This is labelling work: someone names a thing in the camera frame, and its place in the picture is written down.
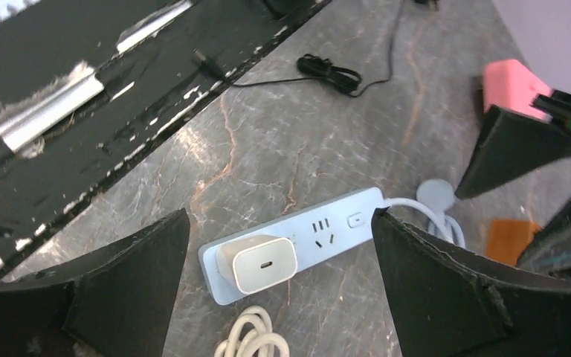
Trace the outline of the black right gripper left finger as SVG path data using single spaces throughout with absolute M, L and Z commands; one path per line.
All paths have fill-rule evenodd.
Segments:
M 190 235 L 186 210 L 0 282 L 0 356 L 160 356 Z

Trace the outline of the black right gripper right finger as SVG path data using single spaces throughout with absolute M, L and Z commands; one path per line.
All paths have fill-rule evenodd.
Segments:
M 404 356 L 571 356 L 571 281 L 490 260 L 375 210 Z

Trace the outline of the light blue power strip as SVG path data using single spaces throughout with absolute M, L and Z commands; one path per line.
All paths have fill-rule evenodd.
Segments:
M 360 189 L 206 243 L 199 248 L 198 257 L 207 289 L 221 306 L 248 296 L 218 271 L 216 249 L 226 242 L 260 234 L 286 237 L 294 243 L 299 273 L 371 240 L 371 218 L 383 204 L 377 187 Z

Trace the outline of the white usb charger block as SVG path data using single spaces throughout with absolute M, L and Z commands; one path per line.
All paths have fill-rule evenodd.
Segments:
M 218 271 L 244 295 L 292 278 L 298 270 L 294 243 L 260 234 L 226 242 L 216 249 Z

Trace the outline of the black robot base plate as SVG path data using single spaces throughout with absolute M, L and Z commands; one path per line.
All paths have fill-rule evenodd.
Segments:
M 324 1 L 39 1 L 0 22 L 0 277 Z

